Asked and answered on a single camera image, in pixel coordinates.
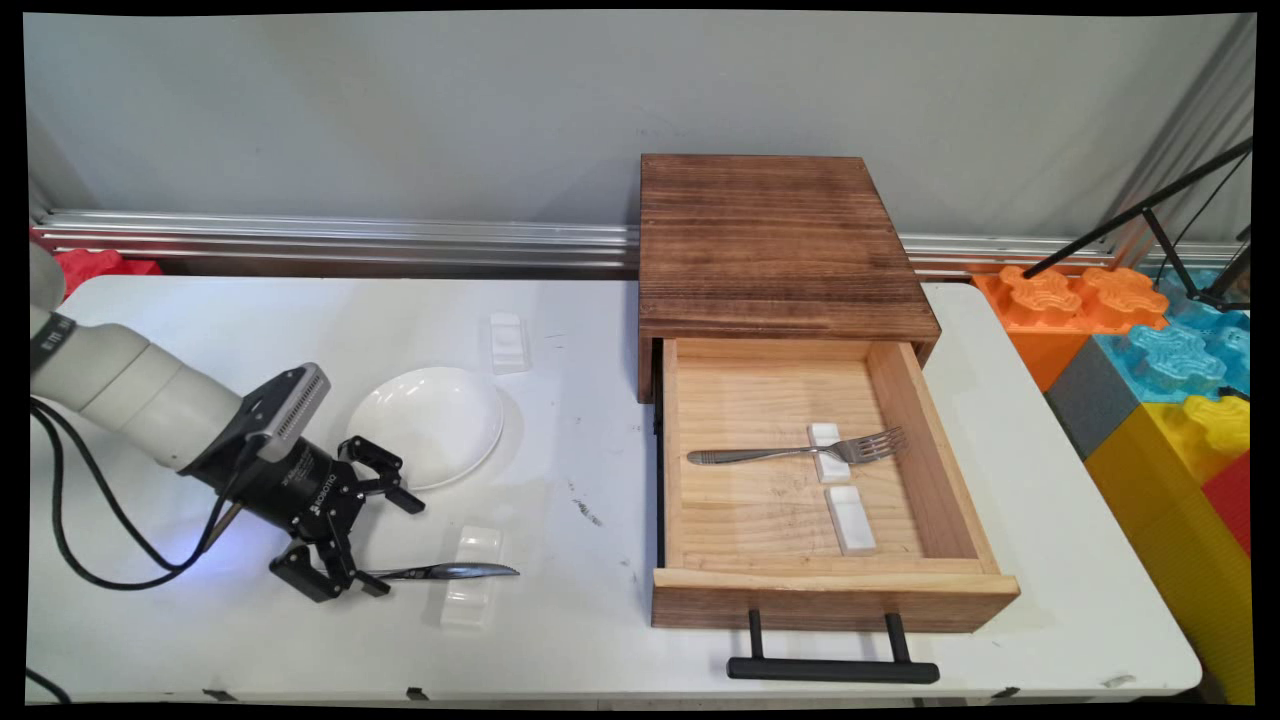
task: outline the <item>white plate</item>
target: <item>white plate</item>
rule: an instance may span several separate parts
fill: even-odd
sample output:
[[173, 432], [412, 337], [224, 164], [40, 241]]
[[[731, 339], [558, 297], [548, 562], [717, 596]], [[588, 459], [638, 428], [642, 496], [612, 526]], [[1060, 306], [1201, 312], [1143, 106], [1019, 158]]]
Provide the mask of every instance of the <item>white plate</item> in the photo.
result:
[[502, 400], [483, 375], [422, 368], [369, 393], [347, 423], [351, 436], [398, 455], [410, 489], [435, 488], [474, 470], [498, 445]]

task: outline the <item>knife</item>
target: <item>knife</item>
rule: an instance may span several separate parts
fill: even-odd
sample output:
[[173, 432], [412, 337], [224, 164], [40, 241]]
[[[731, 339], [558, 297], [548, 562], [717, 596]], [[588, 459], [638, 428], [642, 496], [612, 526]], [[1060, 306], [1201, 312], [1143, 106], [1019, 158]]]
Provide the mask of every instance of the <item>knife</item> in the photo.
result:
[[370, 573], [380, 580], [462, 580], [467, 578], [489, 578], [493, 575], [518, 575], [515, 568], [494, 562], [442, 562], [422, 568], [404, 568]]

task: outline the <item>wooden box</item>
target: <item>wooden box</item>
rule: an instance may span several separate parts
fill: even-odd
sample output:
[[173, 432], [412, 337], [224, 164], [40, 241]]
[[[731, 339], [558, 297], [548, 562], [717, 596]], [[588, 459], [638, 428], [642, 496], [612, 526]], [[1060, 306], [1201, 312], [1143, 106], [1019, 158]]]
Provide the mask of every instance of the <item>wooden box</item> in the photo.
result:
[[[663, 516], [653, 624], [972, 632], [1019, 594], [1002, 575], [929, 397], [900, 341], [660, 343], [657, 430]], [[812, 456], [692, 465], [694, 450], [806, 446], [902, 427], [895, 457], [851, 465], [878, 551], [844, 556]]]
[[640, 205], [641, 402], [654, 338], [941, 334], [861, 158], [645, 155]]

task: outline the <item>metal fork tines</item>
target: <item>metal fork tines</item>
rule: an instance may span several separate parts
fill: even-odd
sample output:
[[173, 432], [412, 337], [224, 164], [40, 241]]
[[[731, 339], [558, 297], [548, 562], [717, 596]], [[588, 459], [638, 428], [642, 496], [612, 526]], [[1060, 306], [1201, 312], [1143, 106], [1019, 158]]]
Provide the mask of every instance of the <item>metal fork tines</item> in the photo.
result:
[[884, 432], [867, 437], [842, 439], [837, 443], [813, 447], [773, 447], [768, 450], [695, 450], [689, 454], [689, 461], [694, 465], [724, 465], [728, 462], [745, 462], [748, 460], [763, 460], [765, 457], [782, 457], [785, 455], [804, 455], [826, 452], [850, 465], [861, 462], [874, 462], [893, 455], [906, 445], [906, 433], [901, 427], [890, 428]]

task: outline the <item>orange foam block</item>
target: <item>orange foam block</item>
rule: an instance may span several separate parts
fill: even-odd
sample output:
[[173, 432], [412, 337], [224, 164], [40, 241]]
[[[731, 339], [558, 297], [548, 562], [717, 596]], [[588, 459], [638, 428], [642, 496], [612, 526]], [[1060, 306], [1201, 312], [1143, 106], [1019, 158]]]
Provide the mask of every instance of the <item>orange foam block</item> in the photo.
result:
[[1169, 299], [1147, 275], [1089, 268], [1069, 279], [1048, 269], [1032, 279], [1010, 265], [973, 284], [987, 296], [1041, 392], [1048, 392], [1091, 334], [1124, 334], [1133, 325], [1169, 324]]
[[1169, 324], [1169, 299], [1137, 270], [1089, 268], [1071, 281], [1071, 290], [1080, 296], [1080, 316], [1091, 333], [1125, 334], [1134, 325], [1160, 329]]
[[1028, 281], [1021, 273], [1023, 268], [1007, 266], [998, 275], [974, 277], [973, 284], [987, 297], [1023, 364], [1044, 392], [1089, 334], [1076, 322], [1082, 301], [1071, 292], [1066, 275], [1050, 269]]

